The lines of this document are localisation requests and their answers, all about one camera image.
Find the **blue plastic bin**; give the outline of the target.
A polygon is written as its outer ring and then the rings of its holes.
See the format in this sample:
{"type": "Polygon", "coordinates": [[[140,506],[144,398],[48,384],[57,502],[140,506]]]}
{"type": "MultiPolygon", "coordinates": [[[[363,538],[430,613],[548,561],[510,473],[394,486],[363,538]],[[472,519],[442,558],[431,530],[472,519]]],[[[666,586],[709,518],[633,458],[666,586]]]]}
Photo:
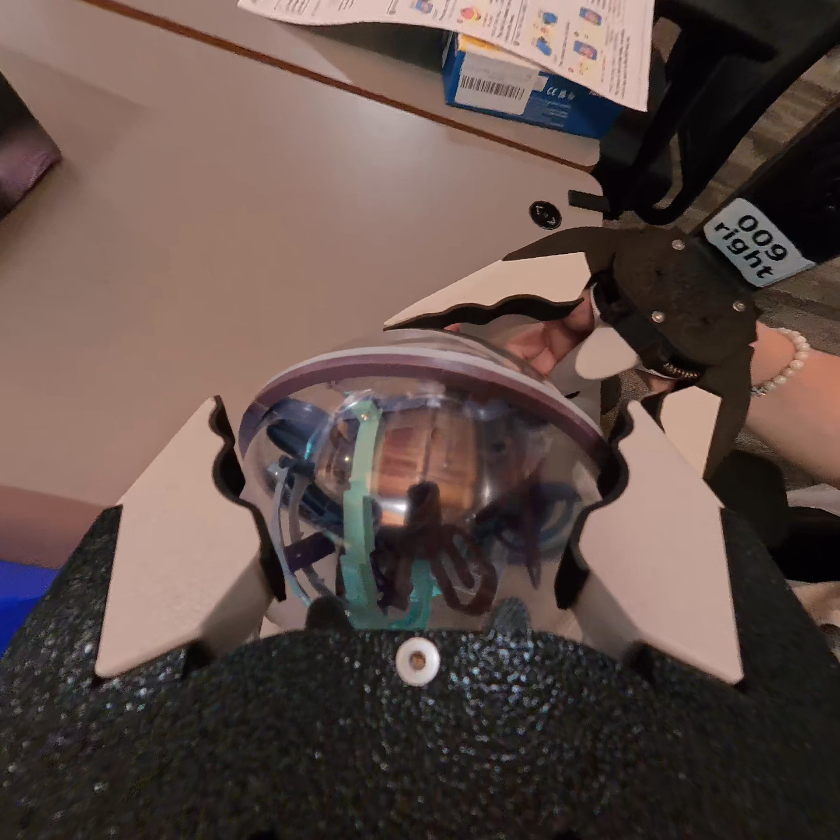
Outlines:
{"type": "Polygon", "coordinates": [[[59,571],[1,560],[1,656],[59,571]]]}

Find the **folded printed leaflet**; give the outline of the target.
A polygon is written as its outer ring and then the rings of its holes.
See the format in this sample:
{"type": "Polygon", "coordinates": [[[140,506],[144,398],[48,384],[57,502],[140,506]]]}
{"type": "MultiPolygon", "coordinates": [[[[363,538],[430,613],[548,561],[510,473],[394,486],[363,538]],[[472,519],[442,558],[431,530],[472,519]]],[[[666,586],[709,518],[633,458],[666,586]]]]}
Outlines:
{"type": "Polygon", "coordinates": [[[240,1],[310,27],[436,28],[485,42],[628,109],[648,110],[653,1],[240,1]]]}

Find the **blue labelled cardboard box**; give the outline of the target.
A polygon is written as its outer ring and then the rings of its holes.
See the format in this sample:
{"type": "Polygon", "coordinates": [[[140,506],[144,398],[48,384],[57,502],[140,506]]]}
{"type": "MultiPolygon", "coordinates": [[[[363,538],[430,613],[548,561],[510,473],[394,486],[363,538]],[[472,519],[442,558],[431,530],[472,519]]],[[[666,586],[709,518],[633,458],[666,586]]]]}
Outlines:
{"type": "Polygon", "coordinates": [[[508,52],[451,33],[442,78],[447,105],[600,140],[623,107],[508,52]]]}

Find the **clear plastic maze ball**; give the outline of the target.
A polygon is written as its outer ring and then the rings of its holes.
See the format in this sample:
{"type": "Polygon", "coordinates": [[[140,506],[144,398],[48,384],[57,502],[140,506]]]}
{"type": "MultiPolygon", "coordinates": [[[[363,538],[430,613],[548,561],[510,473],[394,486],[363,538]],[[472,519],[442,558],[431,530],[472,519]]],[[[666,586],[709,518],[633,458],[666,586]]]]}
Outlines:
{"type": "Polygon", "coordinates": [[[360,631],[581,635],[555,581],[608,446],[515,355],[384,332],[279,373],[237,445],[279,578],[265,635],[304,629],[316,606],[360,631]]]}

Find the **person's right forearm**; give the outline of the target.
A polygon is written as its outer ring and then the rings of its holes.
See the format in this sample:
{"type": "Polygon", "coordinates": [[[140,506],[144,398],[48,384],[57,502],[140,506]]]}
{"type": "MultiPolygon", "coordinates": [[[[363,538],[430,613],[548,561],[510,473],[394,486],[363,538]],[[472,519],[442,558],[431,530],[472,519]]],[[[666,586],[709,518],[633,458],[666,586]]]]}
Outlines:
{"type": "Polygon", "coordinates": [[[839,358],[791,329],[757,324],[747,427],[822,483],[839,484],[839,358]]]}

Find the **grey desk with wood edge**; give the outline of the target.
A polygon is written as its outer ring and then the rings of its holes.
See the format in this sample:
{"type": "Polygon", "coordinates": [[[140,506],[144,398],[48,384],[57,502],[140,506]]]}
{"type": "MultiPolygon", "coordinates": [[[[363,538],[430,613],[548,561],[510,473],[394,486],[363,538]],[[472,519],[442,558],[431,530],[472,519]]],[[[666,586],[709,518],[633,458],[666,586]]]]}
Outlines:
{"type": "Polygon", "coordinates": [[[601,156],[597,140],[448,106],[441,78],[446,36],[438,29],[310,28],[252,14],[233,1],[88,4],[583,172],[601,156]]]}

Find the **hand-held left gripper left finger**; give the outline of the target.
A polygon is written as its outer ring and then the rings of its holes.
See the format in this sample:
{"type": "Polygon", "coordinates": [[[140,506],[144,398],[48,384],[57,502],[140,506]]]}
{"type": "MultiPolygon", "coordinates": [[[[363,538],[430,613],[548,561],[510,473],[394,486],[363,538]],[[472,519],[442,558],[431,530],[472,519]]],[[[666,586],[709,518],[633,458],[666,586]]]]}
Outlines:
{"type": "Polygon", "coordinates": [[[194,644],[214,658],[259,637],[275,597],[272,545],[243,485],[224,404],[208,398],[119,499],[97,677],[194,644]]]}

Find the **person's right hand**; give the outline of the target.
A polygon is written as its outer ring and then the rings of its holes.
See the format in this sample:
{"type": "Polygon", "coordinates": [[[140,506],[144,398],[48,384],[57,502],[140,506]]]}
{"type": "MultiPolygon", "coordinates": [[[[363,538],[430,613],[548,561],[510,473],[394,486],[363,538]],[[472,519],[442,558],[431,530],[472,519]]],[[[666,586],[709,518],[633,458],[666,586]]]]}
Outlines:
{"type": "Polygon", "coordinates": [[[594,328],[592,303],[584,299],[565,318],[522,327],[512,334],[505,349],[528,362],[542,377],[549,377],[560,362],[589,338],[594,328]]]}

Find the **dark blue maze ball box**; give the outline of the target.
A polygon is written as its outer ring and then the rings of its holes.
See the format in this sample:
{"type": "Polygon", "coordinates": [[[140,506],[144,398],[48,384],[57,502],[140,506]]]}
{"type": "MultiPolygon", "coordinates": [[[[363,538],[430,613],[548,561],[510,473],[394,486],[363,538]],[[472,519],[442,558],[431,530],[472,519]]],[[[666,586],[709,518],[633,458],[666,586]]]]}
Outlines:
{"type": "Polygon", "coordinates": [[[62,160],[55,141],[1,76],[1,218],[62,160]]]}

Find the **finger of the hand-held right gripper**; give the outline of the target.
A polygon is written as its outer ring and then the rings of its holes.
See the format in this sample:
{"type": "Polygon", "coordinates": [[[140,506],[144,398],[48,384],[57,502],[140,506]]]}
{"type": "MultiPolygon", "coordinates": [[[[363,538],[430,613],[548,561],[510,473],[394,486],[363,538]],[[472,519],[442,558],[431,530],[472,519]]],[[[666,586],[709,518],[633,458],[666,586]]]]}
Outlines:
{"type": "Polygon", "coordinates": [[[384,329],[480,326],[510,314],[559,319],[578,305],[591,273],[583,253],[499,260],[400,311],[384,329]]]}
{"type": "Polygon", "coordinates": [[[721,398],[692,381],[620,374],[602,386],[609,458],[601,487],[698,487],[709,470],[721,398]]]}

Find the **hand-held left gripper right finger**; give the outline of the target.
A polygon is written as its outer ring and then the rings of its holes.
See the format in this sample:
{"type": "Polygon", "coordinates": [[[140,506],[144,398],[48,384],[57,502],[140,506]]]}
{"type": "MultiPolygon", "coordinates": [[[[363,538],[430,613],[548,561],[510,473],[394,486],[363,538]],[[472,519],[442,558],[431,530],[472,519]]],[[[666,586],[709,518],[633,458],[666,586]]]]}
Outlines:
{"type": "Polygon", "coordinates": [[[722,506],[640,402],[612,443],[616,484],[584,509],[554,582],[584,642],[646,644],[730,685],[743,678],[722,506]]]}

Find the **black office chair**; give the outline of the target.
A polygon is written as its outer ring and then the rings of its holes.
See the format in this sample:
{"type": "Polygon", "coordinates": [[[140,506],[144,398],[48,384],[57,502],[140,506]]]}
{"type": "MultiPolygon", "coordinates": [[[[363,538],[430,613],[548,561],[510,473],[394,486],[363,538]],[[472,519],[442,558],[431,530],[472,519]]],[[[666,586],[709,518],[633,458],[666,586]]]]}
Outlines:
{"type": "Polygon", "coordinates": [[[647,111],[626,108],[592,170],[602,194],[569,191],[571,207],[604,219],[631,212],[676,221],[767,109],[838,46],[838,1],[656,2],[679,29],[653,57],[647,111]]]}

